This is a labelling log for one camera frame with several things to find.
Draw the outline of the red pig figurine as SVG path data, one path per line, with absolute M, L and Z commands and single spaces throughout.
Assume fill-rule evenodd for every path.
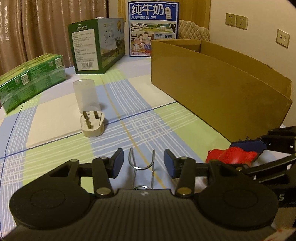
M 257 152 L 245 151 L 239 147 L 230 147 L 225 150 L 213 149 L 208 151 L 206 163 L 218 160 L 225 164 L 247 164 L 250 166 L 257 156 Z

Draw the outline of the white power adapter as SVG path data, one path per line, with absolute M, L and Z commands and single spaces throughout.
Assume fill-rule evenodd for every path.
M 102 111 L 83 111 L 80 119 L 81 131 L 85 137 L 94 138 L 104 132 L 105 115 Z

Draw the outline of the translucent plastic cup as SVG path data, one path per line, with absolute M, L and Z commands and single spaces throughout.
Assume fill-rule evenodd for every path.
M 73 82 L 73 88 L 80 113 L 101 111 L 94 80 L 76 80 Z

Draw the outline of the open brown cardboard box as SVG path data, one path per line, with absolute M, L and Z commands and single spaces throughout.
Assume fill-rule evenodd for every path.
M 279 128 L 292 105 L 292 81 L 237 51 L 200 40 L 154 40 L 151 82 L 227 140 Z

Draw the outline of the checkered tablecloth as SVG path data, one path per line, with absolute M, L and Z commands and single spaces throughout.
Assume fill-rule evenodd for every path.
M 1 111 L 1 236 L 15 222 L 9 210 L 14 192 L 70 159 L 89 163 L 111 156 L 117 149 L 133 149 L 138 166 L 155 161 L 155 173 L 135 172 L 125 161 L 114 189 L 153 185 L 174 189 L 163 154 L 205 161 L 212 149 L 230 143 L 221 134 L 170 96 L 151 84 L 150 58 L 125 56 L 103 75 L 89 75 L 96 85 L 105 115 L 104 132 L 88 138 L 81 132 L 81 114 L 73 82 L 84 79 L 75 69 L 65 70 L 66 81 L 33 97 L 10 113 Z

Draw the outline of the green drink carton pack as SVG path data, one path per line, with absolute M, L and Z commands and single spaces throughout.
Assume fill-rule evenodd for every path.
M 63 56 L 46 53 L 1 76 L 1 106 L 6 113 L 66 80 Z

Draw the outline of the green white milk carton box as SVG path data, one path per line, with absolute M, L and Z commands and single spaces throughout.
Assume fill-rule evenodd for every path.
M 68 25 L 77 74 L 104 74 L 125 55 L 123 18 L 94 18 Z

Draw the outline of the quilted beige chair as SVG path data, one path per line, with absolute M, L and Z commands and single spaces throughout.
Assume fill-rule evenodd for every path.
M 179 20 L 178 39 L 210 41 L 210 32 L 192 21 Z

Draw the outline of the blue milk carton box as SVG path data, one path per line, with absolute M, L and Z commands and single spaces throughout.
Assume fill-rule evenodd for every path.
M 153 40 L 178 37 L 179 3 L 130 1 L 128 3 L 129 55 L 150 57 Z

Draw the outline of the brown curtain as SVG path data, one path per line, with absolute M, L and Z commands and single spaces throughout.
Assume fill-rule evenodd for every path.
M 108 16 L 108 1 L 1 1 L 1 74 L 45 53 L 73 66 L 68 25 Z

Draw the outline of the beige single wall socket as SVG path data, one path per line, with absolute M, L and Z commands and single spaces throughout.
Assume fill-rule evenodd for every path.
M 290 34 L 278 29 L 276 42 L 282 45 L 283 47 L 288 48 L 289 41 L 290 41 Z

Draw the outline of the beige double wall socket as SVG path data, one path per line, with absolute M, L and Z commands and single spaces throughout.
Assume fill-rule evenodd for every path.
M 248 27 L 248 17 L 234 15 L 231 13 L 226 13 L 225 15 L 225 25 L 237 27 L 243 30 L 247 30 Z

